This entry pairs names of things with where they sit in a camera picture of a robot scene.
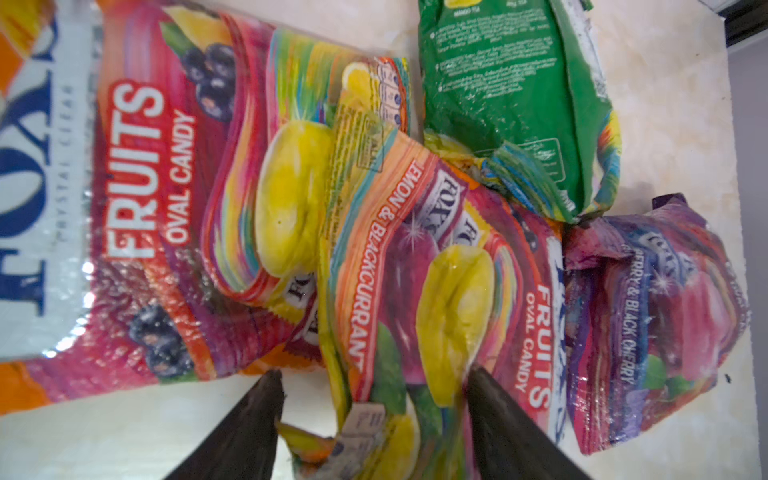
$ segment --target blackcurrant illustration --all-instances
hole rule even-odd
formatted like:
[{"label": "blackcurrant illustration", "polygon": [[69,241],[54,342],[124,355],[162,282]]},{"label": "blackcurrant illustration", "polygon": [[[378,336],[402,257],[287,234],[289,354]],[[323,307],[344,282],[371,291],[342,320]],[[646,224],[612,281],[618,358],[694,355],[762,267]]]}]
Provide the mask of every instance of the blackcurrant illustration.
[{"label": "blackcurrant illustration", "polygon": [[181,58],[181,66],[184,73],[192,82],[199,84],[210,77],[210,72],[205,65],[205,55],[199,48],[190,48]]},{"label": "blackcurrant illustration", "polygon": [[163,379],[182,376],[194,367],[192,357],[183,343],[151,349],[144,358],[152,373]]},{"label": "blackcurrant illustration", "polygon": [[235,95],[235,82],[233,80],[227,80],[226,78],[213,76],[209,81],[208,84],[212,87],[217,89],[218,91],[221,91],[224,94],[234,96]]},{"label": "blackcurrant illustration", "polygon": [[518,221],[520,227],[522,227],[523,234],[525,235],[525,241],[528,242],[531,251],[535,252],[538,250],[538,238],[536,237],[536,233],[531,230],[525,220],[523,220],[523,216],[515,209],[512,209],[512,216],[515,218],[515,220]]},{"label": "blackcurrant illustration", "polygon": [[174,321],[160,305],[146,306],[131,320],[128,336],[147,348],[157,348],[168,343],[181,343]]},{"label": "blackcurrant illustration", "polygon": [[235,52],[229,45],[214,43],[205,49],[205,64],[217,77],[234,80]]},{"label": "blackcurrant illustration", "polygon": [[219,121],[232,119],[232,94],[212,87],[210,84],[199,84],[195,91],[197,103],[209,117]]}]

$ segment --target marble countertop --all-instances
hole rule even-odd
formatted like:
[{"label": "marble countertop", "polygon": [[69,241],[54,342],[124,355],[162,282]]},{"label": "marble countertop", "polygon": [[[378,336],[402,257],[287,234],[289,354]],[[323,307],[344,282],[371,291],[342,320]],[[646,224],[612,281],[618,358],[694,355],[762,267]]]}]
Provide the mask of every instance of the marble countertop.
[{"label": "marble countertop", "polygon": [[[242,12],[379,54],[418,58],[416,0],[226,0]],[[594,0],[590,14],[624,138],[611,214],[643,213],[684,192],[726,245],[745,280],[723,21],[697,0]],[[749,332],[718,386],[641,437],[583,457],[595,480],[760,478]],[[149,387],[0,418],[0,478],[162,478],[255,382]],[[283,418],[336,431],[325,374],[287,376]],[[280,444],[273,478],[292,478]]]}]

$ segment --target nutrition label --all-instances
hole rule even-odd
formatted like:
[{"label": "nutrition label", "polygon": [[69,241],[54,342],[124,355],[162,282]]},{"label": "nutrition label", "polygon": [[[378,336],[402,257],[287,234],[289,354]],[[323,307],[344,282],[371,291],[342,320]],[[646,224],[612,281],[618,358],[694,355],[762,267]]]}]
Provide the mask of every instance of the nutrition label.
[{"label": "nutrition label", "polygon": [[[442,26],[432,35],[438,53],[448,52],[446,56],[450,58],[435,66],[445,79],[438,90],[473,91],[483,98],[522,90],[521,83],[526,78],[557,63],[554,39],[551,34],[542,34],[550,30],[542,8],[467,18]],[[529,32],[535,35],[513,42],[501,41],[510,35],[525,37],[523,34]],[[473,44],[480,45],[477,50],[466,52],[465,47]],[[457,55],[451,57],[451,51]]]},{"label": "nutrition label", "polygon": [[563,154],[560,149],[560,141],[557,138],[532,141],[527,144],[520,144],[518,147],[531,153],[556,184],[565,180]]}]

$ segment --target yellow candy illustration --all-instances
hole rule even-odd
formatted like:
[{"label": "yellow candy illustration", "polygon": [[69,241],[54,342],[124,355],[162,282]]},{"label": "yellow candy illustration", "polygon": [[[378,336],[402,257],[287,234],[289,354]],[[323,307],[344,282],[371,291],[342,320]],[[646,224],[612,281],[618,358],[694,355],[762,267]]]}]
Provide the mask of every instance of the yellow candy illustration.
[{"label": "yellow candy illustration", "polygon": [[53,0],[0,3],[0,36],[5,36],[20,55],[27,56],[56,10]]},{"label": "yellow candy illustration", "polygon": [[342,87],[353,92],[367,110],[376,110],[381,105],[380,85],[378,75],[366,63],[356,61],[344,68]]},{"label": "yellow candy illustration", "polygon": [[200,50],[205,51],[208,45],[214,43],[232,46],[230,31],[219,18],[181,6],[166,7],[163,10]]},{"label": "yellow candy illustration", "polygon": [[411,477],[421,442],[419,419],[411,399],[407,399],[405,415],[394,415],[387,421],[384,438],[356,480],[408,480]]},{"label": "yellow candy illustration", "polygon": [[429,266],[416,311],[416,335],[427,386],[437,406],[454,405],[464,374],[485,335],[493,307],[491,256],[451,245]]},{"label": "yellow candy illustration", "polygon": [[477,5],[482,0],[445,0],[445,6],[456,10],[457,8],[467,8]]},{"label": "yellow candy illustration", "polygon": [[302,462],[321,463],[326,461],[336,444],[334,439],[323,438],[278,420],[275,420],[275,427],[277,433],[286,441],[290,452],[301,458]]},{"label": "yellow candy illustration", "polygon": [[312,121],[283,125],[264,156],[256,193],[257,252],[272,276],[315,271],[331,129]]},{"label": "yellow candy illustration", "polygon": [[482,342],[475,361],[486,370],[493,372],[496,360],[507,339],[507,330],[512,310],[515,308],[515,298],[518,294],[518,279],[515,274],[515,255],[509,245],[503,243],[500,237],[498,247],[493,254],[496,271],[496,288],[494,291],[493,310],[488,321],[488,330]]}]

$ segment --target candy bag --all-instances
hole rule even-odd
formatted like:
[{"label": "candy bag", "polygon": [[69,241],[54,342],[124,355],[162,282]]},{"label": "candy bag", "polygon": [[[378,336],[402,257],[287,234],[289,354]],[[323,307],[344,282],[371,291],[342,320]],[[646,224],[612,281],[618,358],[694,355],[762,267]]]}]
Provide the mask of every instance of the candy bag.
[{"label": "candy bag", "polygon": [[558,221],[607,210],[621,137],[576,0],[420,0],[425,144]]},{"label": "candy bag", "polygon": [[[334,132],[318,317],[343,448],[315,478],[352,473],[355,461],[336,456],[356,444],[347,416],[376,406],[383,440],[356,457],[356,478],[478,478],[462,394],[473,363],[556,439],[565,393],[557,228],[382,122],[354,92],[343,92]],[[294,452],[328,451],[312,445]]]},{"label": "candy bag", "polygon": [[568,408],[585,455],[712,389],[750,321],[720,238],[679,194],[575,227],[565,268]]},{"label": "candy bag", "polygon": [[100,6],[103,31],[59,2],[0,126],[0,175],[43,179],[3,191],[21,200],[0,227],[0,358],[24,361],[0,366],[0,413],[318,366],[329,125],[344,85],[409,131],[407,65],[191,2]]}]

